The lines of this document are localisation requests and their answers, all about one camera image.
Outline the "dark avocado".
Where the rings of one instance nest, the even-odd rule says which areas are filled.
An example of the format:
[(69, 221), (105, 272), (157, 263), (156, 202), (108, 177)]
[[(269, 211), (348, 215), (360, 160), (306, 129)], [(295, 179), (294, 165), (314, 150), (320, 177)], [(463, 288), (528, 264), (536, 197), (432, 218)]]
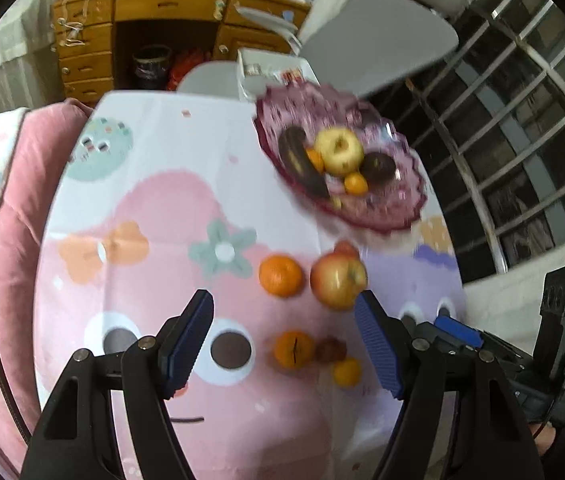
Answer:
[(396, 162), (392, 156), (383, 152), (369, 152), (359, 166), (359, 173), (369, 186), (391, 182), (395, 178)]

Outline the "blackened banana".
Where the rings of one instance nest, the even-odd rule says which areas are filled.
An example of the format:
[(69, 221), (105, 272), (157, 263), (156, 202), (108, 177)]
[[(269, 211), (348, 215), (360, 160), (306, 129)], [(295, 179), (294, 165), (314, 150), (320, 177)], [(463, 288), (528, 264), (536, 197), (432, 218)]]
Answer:
[(306, 141), (306, 133), (299, 126), (290, 126), (280, 133), (278, 151), (285, 170), (307, 196), (341, 210), (342, 200), (331, 195), (325, 170), (318, 169), (309, 157)]

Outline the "small yellow orange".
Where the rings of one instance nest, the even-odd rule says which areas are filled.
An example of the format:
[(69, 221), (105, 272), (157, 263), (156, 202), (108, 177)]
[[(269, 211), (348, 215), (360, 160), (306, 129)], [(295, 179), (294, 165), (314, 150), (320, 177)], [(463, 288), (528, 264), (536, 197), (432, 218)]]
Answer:
[(351, 389), (356, 387), (363, 378), (363, 367), (361, 367), (360, 360), (348, 356), (332, 365), (331, 376), (338, 387)]

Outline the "brown wrinkled fruit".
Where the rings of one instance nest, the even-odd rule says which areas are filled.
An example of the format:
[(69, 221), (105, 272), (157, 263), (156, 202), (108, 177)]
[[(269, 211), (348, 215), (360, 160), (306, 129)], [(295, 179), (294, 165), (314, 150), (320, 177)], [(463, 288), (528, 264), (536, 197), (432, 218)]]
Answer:
[(333, 336), (320, 339), (315, 348), (314, 358), (320, 364), (344, 361), (347, 357), (346, 342)]

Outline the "large red yellow apple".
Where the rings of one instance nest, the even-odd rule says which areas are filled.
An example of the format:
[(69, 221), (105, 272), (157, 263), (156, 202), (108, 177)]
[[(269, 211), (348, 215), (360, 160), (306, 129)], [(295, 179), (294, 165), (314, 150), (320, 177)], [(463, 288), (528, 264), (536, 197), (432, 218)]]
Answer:
[(334, 311), (354, 308), (357, 296), (368, 286), (368, 273), (359, 250), (348, 240), (339, 240), (331, 252), (311, 266), (309, 284), (316, 299)]

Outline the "orange with stem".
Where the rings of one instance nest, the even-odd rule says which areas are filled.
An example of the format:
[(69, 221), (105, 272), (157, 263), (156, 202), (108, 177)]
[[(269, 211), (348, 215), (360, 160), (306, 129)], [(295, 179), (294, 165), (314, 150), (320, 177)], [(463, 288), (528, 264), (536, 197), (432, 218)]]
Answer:
[(274, 358), (284, 370), (302, 370), (314, 361), (316, 342), (299, 330), (282, 333), (274, 344)]

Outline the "orange beside apple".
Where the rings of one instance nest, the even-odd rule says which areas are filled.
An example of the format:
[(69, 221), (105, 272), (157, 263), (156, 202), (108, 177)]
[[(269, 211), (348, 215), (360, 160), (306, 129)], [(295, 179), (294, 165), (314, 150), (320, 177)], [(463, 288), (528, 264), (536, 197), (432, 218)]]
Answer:
[(261, 262), (258, 281), (269, 295), (290, 298), (303, 292), (305, 274), (295, 259), (287, 255), (273, 254)]

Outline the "pink glass fruit bowl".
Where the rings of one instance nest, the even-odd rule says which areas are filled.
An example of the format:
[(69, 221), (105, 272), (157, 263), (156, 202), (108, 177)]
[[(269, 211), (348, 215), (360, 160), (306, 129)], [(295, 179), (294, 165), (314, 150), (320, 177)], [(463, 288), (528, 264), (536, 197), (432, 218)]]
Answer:
[(419, 219), (424, 176), (404, 136), (375, 107), (312, 82), (270, 87), (255, 106), (262, 151), (318, 210), (382, 235)]

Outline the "right small orange in bowl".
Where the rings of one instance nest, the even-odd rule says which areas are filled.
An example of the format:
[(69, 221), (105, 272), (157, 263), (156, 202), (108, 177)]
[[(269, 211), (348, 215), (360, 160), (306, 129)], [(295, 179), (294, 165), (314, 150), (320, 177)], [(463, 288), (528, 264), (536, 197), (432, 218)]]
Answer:
[(369, 184), (360, 172), (352, 172), (343, 179), (345, 192), (348, 195), (363, 196), (369, 192)]

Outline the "pink quilted pillow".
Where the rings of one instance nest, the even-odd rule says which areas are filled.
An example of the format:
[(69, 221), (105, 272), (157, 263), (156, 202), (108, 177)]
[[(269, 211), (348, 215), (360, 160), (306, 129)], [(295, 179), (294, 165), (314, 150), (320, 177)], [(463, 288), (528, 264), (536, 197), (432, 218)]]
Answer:
[(93, 112), (74, 99), (24, 112), (0, 196), (0, 360), (30, 431), (40, 418), (33, 356), (40, 246), (64, 167)]

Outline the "yellow apple in bowl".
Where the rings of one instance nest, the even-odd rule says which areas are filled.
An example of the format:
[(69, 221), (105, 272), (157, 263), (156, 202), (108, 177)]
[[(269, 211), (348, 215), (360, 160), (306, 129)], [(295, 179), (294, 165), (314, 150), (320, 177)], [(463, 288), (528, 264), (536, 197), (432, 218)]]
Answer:
[(348, 128), (320, 130), (314, 140), (314, 149), (323, 159), (325, 172), (333, 177), (345, 177), (357, 171), (365, 157), (363, 144)]

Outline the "left orange in bowl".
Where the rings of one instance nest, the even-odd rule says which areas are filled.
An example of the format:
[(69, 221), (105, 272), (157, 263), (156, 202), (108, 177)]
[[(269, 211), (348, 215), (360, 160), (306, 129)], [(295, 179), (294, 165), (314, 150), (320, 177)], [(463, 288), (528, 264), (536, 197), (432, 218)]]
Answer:
[(314, 168), (319, 174), (323, 174), (325, 172), (325, 164), (323, 163), (320, 153), (314, 150), (314, 148), (305, 148), (305, 152)]

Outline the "metal window grille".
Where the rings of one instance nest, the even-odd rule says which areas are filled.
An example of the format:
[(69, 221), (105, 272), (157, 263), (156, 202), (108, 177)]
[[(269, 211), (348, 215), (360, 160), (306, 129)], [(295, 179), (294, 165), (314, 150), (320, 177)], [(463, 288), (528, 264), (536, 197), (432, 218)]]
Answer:
[(473, 0), (459, 44), (380, 101), (417, 151), (461, 278), (565, 244), (565, 15), (552, 0)]

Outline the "black waste bin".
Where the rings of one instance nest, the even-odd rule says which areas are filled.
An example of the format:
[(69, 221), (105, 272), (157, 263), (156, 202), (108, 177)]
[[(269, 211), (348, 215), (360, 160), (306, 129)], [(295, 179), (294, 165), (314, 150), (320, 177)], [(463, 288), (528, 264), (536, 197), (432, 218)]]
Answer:
[(150, 44), (134, 55), (134, 76), (137, 86), (144, 90), (164, 90), (168, 85), (168, 71), (172, 49), (164, 44)]

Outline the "white storage tray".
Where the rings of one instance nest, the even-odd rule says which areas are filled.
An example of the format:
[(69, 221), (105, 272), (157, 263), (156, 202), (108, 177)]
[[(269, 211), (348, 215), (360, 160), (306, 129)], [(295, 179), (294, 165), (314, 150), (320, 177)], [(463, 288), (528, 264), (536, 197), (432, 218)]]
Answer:
[(248, 48), (238, 50), (237, 80), (239, 99), (244, 102), (255, 102), (269, 87), (304, 81), (319, 83), (305, 58)]

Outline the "grey office chair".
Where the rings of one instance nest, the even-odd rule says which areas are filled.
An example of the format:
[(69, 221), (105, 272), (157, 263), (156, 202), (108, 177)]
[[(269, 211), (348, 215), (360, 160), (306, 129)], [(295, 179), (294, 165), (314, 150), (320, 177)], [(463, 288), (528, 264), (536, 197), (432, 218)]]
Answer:
[[(348, 0), (306, 40), (297, 28), (264, 11), (241, 8), (243, 18), (280, 36), (291, 55), (311, 64), (318, 84), (360, 98), (445, 58), (458, 36), (448, 18), (472, 0)], [(178, 92), (239, 100), (237, 59), (194, 67)]]

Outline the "wooden desk with drawers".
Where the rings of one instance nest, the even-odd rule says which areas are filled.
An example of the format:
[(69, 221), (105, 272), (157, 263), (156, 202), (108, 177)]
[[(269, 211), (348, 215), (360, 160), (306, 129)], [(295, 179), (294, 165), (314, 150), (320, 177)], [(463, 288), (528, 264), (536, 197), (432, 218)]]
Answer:
[(240, 14), (264, 11), (296, 27), (311, 3), (304, 0), (58, 0), (52, 27), (64, 94), (87, 105), (113, 89), (139, 89), (139, 53), (168, 50), (168, 64), (197, 51), (205, 61), (235, 61), (242, 48), (287, 53), (274, 32)]

